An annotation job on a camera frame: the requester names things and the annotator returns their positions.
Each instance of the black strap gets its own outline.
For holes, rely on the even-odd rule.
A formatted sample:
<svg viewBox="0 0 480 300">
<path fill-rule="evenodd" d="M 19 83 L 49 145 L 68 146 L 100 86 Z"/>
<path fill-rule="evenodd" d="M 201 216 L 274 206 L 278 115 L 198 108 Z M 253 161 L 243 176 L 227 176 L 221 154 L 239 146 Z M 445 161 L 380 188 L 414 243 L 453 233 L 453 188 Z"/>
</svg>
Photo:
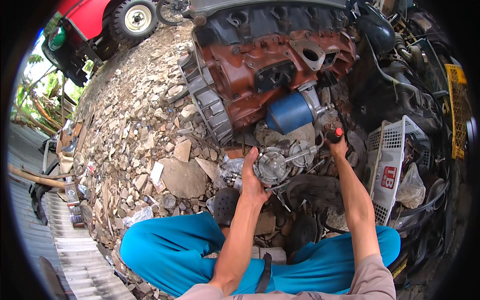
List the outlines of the black strap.
<svg viewBox="0 0 480 300">
<path fill-rule="evenodd" d="M 265 253 L 263 260 L 265 261 L 264 271 L 260 276 L 257 290 L 255 294 L 263 294 L 267 290 L 268 283 L 270 283 L 270 275 L 272 273 L 272 256 L 269 253 Z"/>
</svg>

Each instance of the white plastic basket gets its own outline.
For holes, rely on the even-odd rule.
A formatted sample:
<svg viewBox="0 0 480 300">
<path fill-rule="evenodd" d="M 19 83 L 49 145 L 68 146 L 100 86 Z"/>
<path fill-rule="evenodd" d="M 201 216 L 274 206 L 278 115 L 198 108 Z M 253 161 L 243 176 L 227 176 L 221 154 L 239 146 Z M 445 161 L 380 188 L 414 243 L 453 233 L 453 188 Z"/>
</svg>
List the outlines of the white plastic basket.
<svg viewBox="0 0 480 300">
<path fill-rule="evenodd" d="M 419 167 L 428 168 L 430 165 L 430 140 L 409 117 L 404 115 L 400 121 L 385 124 L 383 134 L 380 127 L 368 135 L 368 162 L 365 167 L 367 174 L 370 173 L 369 184 L 372 184 L 370 188 L 367 184 L 367 190 L 370 192 L 375 209 L 375 223 L 384 226 L 395 204 L 395 194 L 400 183 L 400 171 L 404 159 L 406 134 L 414 134 L 420 144 L 428 149 L 423 151 L 424 160 Z"/>
</svg>

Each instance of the yellow plastic crate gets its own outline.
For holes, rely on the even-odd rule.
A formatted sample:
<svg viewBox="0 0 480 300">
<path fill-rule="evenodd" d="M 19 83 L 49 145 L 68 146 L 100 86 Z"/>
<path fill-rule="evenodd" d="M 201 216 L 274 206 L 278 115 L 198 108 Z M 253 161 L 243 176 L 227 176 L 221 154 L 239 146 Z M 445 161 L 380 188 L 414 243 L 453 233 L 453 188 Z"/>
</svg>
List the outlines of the yellow plastic crate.
<svg viewBox="0 0 480 300">
<path fill-rule="evenodd" d="M 467 101 L 467 79 L 462 67 L 458 65 L 445 64 L 445 69 L 447 71 L 450 105 L 452 108 L 452 158 L 464 159 L 467 121 L 471 117 L 471 110 Z"/>
</svg>

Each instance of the human hand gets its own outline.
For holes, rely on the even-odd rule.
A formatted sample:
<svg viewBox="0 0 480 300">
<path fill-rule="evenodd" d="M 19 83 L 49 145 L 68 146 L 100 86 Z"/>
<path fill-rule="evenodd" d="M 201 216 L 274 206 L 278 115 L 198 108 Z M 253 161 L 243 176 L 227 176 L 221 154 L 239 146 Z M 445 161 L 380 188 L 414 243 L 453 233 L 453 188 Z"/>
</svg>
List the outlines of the human hand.
<svg viewBox="0 0 480 300">
<path fill-rule="evenodd" d="M 258 180 L 257 176 L 253 172 L 253 163 L 257 159 L 257 156 L 257 147 L 253 147 L 245 156 L 243 168 L 241 170 L 242 193 L 240 197 L 249 199 L 249 201 L 262 205 L 268 200 L 272 192 L 265 192 L 263 183 Z"/>
<path fill-rule="evenodd" d="M 336 144 L 332 143 L 328 139 L 324 139 L 324 141 L 325 144 L 327 144 L 330 148 L 330 153 L 332 154 L 334 159 L 345 158 L 345 155 L 348 151 L 347 142 L 345 141 L 345 135 L 342 135 L 342 138 Z"/>
</svg>

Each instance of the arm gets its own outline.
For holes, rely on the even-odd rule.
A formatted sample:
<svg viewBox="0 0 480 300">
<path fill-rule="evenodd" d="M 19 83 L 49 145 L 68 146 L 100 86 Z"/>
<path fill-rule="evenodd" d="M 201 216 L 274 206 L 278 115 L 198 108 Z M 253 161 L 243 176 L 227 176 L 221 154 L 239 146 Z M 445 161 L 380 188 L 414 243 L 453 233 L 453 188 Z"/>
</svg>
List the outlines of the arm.
<svg viewBox="0 0 480 300">
<path fill-rule="evenodd" d="M 367 190 L 345 158 L 348 150 L 345 137 L 337 144 L 332 144 L 327 139 L 325 142 L 329 145 L 338 167 L 345 216 L 352 235 L 353 257 L 357 268 L 365 257 L 380 254 L 375 229 L 375 211 Z"/>
<path fill-rule="evenodd" d="M 243 191 L 235 209 L 230 231 L 216 261 L 212 280 L 208 284 L 220 288 L 224 297 L 229 296 L 247 270 L 252 255 L 252 240 L 260 209 L 270 197 L 253 172 L 258 149 L 252 148 L 246 155 L 242 169 Z"/>
</svg>

